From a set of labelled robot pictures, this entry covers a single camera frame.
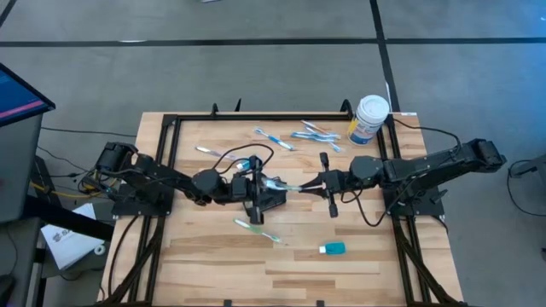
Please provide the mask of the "green toothbrush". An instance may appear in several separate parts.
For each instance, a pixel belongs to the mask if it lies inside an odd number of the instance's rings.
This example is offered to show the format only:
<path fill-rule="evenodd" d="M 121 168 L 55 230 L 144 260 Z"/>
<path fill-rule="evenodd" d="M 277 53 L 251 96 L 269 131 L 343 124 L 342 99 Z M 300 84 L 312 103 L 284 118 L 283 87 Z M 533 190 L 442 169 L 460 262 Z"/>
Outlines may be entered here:
<path fill-rule="evenodd" d="M 255 226 L 252 226 L 251 224 L 249 223 L 246 223 L 238 218 L 235 218 L 233 220 L 233 222 L 241 227 L 243 227 L 244 229 L 247 229 L 251 232 L 253 232 L 254 234 L 256 235 L 262 235 L 263 237 L 266 237 L 270 240 L 272 240 L 273 242 L 275 243 L 282 243 L 282 240 L 277 237 L 277 236 L 274 236 L 274 235 L 269 235 L 267 233 L 265 233 L 262 229 L 258 228 L 258 227 L 255 227 Z"/>
<path fill-rule="evenodd" d="M 265 188 L 273 189 L 273 190 L 279 190 L 279 191 L 295 191 L 295 192 L 302 192 L 306 190 L 312 190 L 316 188 L 322 188 L 322 185 L 317 186 L 310 186 L 310 187 L 301 187 L 301 186 L 295 186 L 290 185 L 285 182 L 282 182 L 279 178 L 269 178 L 264 177 L 261 179 L 261 183 Z"/>

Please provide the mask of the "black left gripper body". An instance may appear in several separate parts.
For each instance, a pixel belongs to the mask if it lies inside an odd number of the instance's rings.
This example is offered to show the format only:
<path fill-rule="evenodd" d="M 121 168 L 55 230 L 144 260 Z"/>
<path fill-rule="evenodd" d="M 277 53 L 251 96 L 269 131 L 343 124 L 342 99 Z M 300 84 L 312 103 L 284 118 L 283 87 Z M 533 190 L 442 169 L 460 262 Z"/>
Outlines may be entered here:
<path fill-rule="evenodd" d="M 232 178 L 231 192 L 236 200 L 243 202 L 244 209 L 250 218 L 250 224 L 262 225 L 264 223 L 263 210 L 260 205 L 261 194 L 261 167 L 263 161 L 253 155 L 249 158 L 249 169 L 247 173 L 237 173 Z"/>

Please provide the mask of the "white wipes canister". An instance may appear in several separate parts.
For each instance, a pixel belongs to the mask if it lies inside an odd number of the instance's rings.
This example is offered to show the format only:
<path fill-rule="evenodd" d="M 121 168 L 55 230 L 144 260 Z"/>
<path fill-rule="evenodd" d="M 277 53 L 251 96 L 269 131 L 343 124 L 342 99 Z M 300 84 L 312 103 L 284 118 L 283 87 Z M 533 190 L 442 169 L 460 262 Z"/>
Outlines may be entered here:
<path fill-rule="evenodd" d="M 362 98 L 347 131 L 349 141 L 356 145 L 371 142 L 390 112 L 390 104 L 382 96 Z"/>

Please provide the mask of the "black desk bar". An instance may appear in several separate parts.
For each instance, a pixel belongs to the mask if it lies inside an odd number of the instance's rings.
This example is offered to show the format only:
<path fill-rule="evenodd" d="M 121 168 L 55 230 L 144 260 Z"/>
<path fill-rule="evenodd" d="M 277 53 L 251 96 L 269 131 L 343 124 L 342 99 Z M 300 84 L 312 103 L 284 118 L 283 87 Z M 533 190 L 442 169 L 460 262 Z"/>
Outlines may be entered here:
<path fill-rule="evenodd" d="M 71 230 L 100 240 L 110 241 L 114 227 L 93 218 L 52 205 L 37 197 L 28 195 L 23 207 L 23 217 L 37 217 L 44 223 Z"/>

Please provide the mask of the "white printed paper sheet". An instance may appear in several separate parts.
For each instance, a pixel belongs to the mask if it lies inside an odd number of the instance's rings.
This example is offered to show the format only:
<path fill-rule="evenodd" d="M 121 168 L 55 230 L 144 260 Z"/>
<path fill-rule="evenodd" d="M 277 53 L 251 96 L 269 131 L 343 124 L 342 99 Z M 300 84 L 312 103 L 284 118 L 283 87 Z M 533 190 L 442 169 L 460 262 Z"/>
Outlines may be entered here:
<path fill-rule="evenodd" d="M 67 269 L 81 258 L 94 252 L 94 248 L 105 241 L 54 225 L 41 228 L 47 247 L 59 269 Z"/>

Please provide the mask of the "grey cabinet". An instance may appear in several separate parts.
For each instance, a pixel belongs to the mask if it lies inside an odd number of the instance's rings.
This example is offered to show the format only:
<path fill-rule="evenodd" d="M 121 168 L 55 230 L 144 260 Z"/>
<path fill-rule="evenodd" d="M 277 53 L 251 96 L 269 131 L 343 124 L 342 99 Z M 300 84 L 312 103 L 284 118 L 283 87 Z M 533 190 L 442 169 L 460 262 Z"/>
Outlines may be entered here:
<path fill-rule="evenodd" d="M 42 117 L 0 127 L 0 224 L 23 214 Z"/>

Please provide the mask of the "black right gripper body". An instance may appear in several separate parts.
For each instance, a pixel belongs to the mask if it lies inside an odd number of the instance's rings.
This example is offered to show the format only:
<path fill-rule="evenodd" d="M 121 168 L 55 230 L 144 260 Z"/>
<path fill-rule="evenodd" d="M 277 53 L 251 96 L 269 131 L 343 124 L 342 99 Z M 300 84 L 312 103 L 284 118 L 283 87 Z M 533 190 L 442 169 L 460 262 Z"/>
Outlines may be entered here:
<path fill-rule="evenodd" d="M 339 213 L 334 196 L 336 194 L 342 194 L 348 190 L 347 180 L 349 173 L 339 170 L 330 170 L 327 153 L 319 153 L 319 158 L 323 168 L 323 172 L 319 174 L 319 179 L 322 183 L 321 196 L 328 201 L 329 216 L 331 218 L 336 218 L 339 216 Z"/>

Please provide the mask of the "monitor with blue screen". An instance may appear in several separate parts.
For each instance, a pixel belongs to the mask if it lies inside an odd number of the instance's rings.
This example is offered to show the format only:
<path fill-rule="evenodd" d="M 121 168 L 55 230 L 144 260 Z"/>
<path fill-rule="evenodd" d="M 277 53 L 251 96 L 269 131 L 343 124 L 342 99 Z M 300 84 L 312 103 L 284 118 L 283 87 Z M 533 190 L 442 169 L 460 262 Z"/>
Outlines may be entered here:
<path fill-rule="evenodd" d="M 55 109 L 49 98 L 0 62 L 0 127 Z"/>

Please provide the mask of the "wrapped orange white toothbrush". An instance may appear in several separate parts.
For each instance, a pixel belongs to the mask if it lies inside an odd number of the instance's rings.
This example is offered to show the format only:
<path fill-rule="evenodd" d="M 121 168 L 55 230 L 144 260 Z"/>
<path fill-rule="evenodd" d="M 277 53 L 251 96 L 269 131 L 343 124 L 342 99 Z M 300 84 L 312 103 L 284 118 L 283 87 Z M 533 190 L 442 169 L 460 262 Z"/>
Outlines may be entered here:
<path fill-rule="evenodd" d="M 318 125 L 314 125 L 313 123 L 311 123 L 309 121 L 301 120 L 301 123 L 305 126 L 305 128 L 307 130 L 311 131 L 312 133 L 324 134 L 324 135 L 328 134 L 327 130 L 324 130 L 323 128 L 319 127 Z"/>

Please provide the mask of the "teal mouthwash bottle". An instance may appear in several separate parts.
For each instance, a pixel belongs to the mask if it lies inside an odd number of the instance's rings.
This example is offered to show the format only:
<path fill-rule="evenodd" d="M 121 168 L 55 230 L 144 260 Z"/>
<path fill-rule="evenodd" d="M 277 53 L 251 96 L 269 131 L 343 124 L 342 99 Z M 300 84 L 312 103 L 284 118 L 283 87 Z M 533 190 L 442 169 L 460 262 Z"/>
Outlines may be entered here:
<path fill-rule="evenodd" d="M 344 242 L 329 242 L 319 246 L 318 251 L 325 255 L 342 255 L 346 253 L 346 245 Z"/>

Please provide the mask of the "pale blue toothbrush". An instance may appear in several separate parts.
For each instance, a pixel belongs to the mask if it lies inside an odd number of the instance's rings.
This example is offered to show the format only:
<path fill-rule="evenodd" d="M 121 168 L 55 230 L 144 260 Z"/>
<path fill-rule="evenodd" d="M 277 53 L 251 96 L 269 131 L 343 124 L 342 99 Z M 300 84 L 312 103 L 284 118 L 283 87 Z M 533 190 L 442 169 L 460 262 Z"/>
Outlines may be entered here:
<path fill-rule="evenodd" d="M 236 160 L 238 159 L 238 157 L 234 156 L 233 154 L 230 154 L 230 153 L 220 153 L 220 152 L 217 152 L 217 151 L 214 151 L 214 150 L 211 150 L 209 148 L 204 148 L 204 147 L 200 147 L 200 146 L 196 146 L 195 149 L 199 152 L 202 152 L 204 154 L 208 154 L 208 155 L 211 155 L 211 156 L 214 156 L 214 157 L 218 157 L 218 158 L 221 158 L 221 157 L 224 157 L 225 159 L 230 159 L 230 160 Z"/>

